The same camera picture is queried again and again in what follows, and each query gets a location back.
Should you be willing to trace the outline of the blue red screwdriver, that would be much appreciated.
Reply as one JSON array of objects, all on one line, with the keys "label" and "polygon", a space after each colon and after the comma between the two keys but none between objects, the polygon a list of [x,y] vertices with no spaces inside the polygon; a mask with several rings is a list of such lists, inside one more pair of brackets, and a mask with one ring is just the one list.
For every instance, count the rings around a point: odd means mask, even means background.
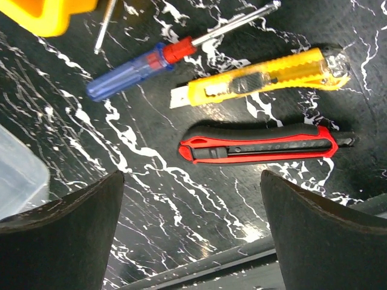
[{"label": "blue red screwdriver", "polygon": [[197,48],[203,43],[235,30],[257,18],[267,16],[278,10],[280,6],[281,1],[272,1],[196,39],[189,36],[177,43],[168,45],[158,43],[153,50],[127,61],[112,71],[94,79],[87,84],[86,94],[94,102],[106,100],[114,94],[137,85],[162,71],[172,70],[175,63],[186,56],[196,53]]}]

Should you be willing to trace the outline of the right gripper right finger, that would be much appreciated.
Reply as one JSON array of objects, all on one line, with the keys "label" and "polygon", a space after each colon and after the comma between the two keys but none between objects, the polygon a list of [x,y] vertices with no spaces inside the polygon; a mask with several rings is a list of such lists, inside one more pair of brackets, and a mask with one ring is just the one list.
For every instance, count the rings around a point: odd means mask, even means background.
[{"label": "right gripper right finger", "polygon": [[287,289],[386,289],[386,219],[265,170],[261,194]]}]

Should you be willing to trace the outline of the clear plastic tool box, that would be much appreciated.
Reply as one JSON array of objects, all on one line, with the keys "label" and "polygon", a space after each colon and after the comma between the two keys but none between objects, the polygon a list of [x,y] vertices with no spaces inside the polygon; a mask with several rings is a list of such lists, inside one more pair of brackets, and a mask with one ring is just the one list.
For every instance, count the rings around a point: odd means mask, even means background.
[{"label": "clear plastic tool box", "polygon": [[49,200],[50,173],[22,141],[1,127],[1,219]]}]

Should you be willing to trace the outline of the yellow utility knife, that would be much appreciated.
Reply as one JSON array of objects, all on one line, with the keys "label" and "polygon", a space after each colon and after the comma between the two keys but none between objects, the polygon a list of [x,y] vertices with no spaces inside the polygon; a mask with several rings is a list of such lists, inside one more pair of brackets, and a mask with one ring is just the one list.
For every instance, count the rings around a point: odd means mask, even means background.
[{"label": "yellow utility knife", "polygon": [[340,47],[299,54],[192,80],[171,90],[171,109],[221,103],[256,92],[285,88],[336,91],[350,80],[350,60]]}]

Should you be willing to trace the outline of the red utility knife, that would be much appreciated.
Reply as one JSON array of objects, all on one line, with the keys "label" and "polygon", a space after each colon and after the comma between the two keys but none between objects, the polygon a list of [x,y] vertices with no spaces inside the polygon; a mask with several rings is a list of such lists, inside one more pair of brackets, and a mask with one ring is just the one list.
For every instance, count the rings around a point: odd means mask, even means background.
[{"label": "red utility knife", "polygon": [[331,158],[358,139],[353,132],[303,123],[270,129],[195,126],[180,140],[177,155],[191,164],[215,166],[310,160]]}]

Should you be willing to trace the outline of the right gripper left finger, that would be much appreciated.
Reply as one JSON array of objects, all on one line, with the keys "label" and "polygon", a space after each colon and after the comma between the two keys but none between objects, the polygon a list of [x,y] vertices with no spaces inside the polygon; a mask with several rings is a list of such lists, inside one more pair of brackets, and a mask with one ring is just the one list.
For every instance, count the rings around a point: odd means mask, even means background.
[{"label": "right gripper left finger", "polygon": [[101,289],[123,199],[116,170],[1,220],[1,289]]}]

